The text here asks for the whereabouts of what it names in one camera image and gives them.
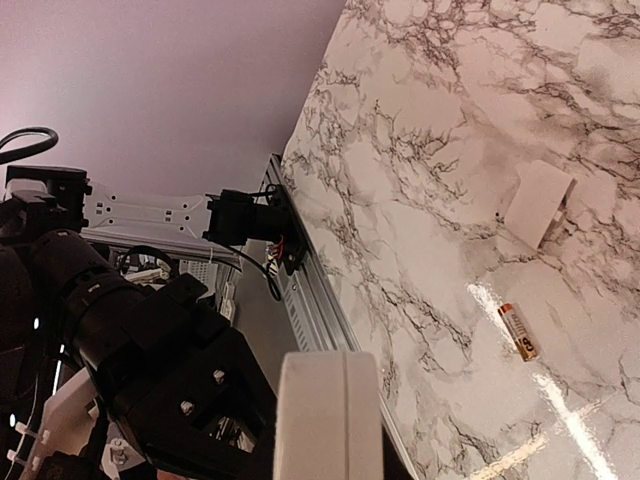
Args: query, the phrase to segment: black cable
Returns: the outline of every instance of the black cable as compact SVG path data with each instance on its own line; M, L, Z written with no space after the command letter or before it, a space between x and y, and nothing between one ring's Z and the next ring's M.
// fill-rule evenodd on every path
M120 257L120 261L116 266L116 270L118 270L118 272L122 272L122 267L124 267L124 262L126 262L127 258L129 258L131 255L136 254L149 255L151 257L162 260L164 263L169 265L169 275L171 277L175 278L180 275L180 268L178 267L178 264L173 260L173 258L164 253L162 250L151 247L149 245L136 245L135 247L131 247L129 250L127 250L125 254Z
M148 245L136 245L135 247L132 247L129 250L127 250L122 255L122 257L120 257L120 260L116 265L116 270L118 270L118 272L121 272L122 268L124 267L124 262L126 261L126 259L134 254L149 255L155 258L159 258L160 260L165 262L167 265L169 265L169 268L171 269L172 273L175 273L175 276L178 276L180 274L180 268L168 254L166 254L162 250L159 250L155 247L150 247ZM238 267L237 265L234 265L231 262L227 262L226 260L222 260L221 258L214 257L209 259L209 261L211 263L220 263L222 265L226 265L228 267L233 268L234 270L237 270L238 272L242 271L240 267Z
M78 373L81 370L80 365L66 353L61 353L56 358L69 367L73 373Z
M269 271L266 268L264 268L262 265L260 265L255 259L253 259L249 255L247 255L243 251L238 250L237 248L234 248L234 247L232 247L230 245L225 245L224 243L219 243L218 245L220 245L222 248L226 248L230 252L235 253L239 257L244 258L247 262L249 262L251 265L253 265L258 270L260 270L262 272L262 274L265 277L267 277L267 284L269 285L269 292L271 293L271 296L273 297L273 299L276 302L279 302L279 301L282 300L282 294L280 293L280 289L278 288L278 285L276 284L275 280L273 279L273 277L271 276L271 274L269 273Z
M270 197L274 193L276 193L275 191L277 189L278 186L275 183L270 183L269 185L267 185L267 188L264 190L264 192L248 193L247 195L249 195L250 197Z
M27 135L43 135L48 138L41 142L34 143L33 145L27 145L26 147L15 148L13 150L9 150L8 152L0 153L0 165L5 165L7 163L15 162L16 160L22 160L23 158L32 157L34 155L38 155L39 153L46 152L50 148L55 147L59 140L58 134L47 127L21 128L20 130L11 132L9 135L0 140L0 150L12 140Z
M92 465L100 465L102 460L102 452L104 452L104 446L107 443L107 430L109 430L109 417L107 415L107 409L102 404L100 399L96 398L96 405L98 406L99 414L96 419L96 423L91 429L89 434L89 440L83 448L82 456L86 458Z
M33 406L31 408L29 421L27 422L27 430L30 432L38 432L40 430L44 403L51 392L55 371L56 362L52 361L50 358L45 358L36 378L36 391L34 393ZM36 439L29 434L25 434L22 437L22 441L18 446L11 468L4 477L5 480L18 480L20 478L24 467L19 462L26 462L29 459L31 449L33 448L35 441Z
M242 269L241 269L239 266L234 265L234 264L233 264L233 263L231 263L231 262L227 262L226 260L222 260L222 259L220 259L220 258L211 258L211 259L210 259L210 262L212 262L212 263L219 263L219 264L221 264L221 265L226 265L227 267L231 267L231 268L233 268L234 270L236 270L236 271L238 271L238 272L242 272Z

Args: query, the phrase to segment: white wall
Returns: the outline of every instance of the white wall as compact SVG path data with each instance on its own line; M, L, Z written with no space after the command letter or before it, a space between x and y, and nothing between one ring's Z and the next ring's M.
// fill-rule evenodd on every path
M0 137L152 193L251 190L281 152L344 0L0 0ZM4 183L4 170L0 171Z

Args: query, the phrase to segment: marble surface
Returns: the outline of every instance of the marble surface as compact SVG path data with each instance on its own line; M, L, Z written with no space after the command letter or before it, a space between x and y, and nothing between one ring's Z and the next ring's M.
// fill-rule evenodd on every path
M640 478L639 14L347 2L284 173L423 478ZM576 181L538 251L501 222L535 160Z

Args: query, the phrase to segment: white block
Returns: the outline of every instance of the white block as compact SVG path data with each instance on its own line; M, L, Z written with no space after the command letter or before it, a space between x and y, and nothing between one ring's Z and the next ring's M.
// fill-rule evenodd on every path
M294 353L278 398L275 480L382 480L375 360L366 353Z
M537 250L572 180L562 170L540 160L534 161L524 173L507 210L505 227Z

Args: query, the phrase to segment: aa battery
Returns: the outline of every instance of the aa battery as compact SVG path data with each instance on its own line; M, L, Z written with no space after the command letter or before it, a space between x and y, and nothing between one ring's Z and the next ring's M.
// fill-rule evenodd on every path
M529 362L536 358L538 351L531 339L531 335L529 335L522 320L520 320L514 310L513 305L505 303L498 309L498 313L507 326L507 330L509 330L509 334L511 334L511 338L513 338L522 359L525 362Z

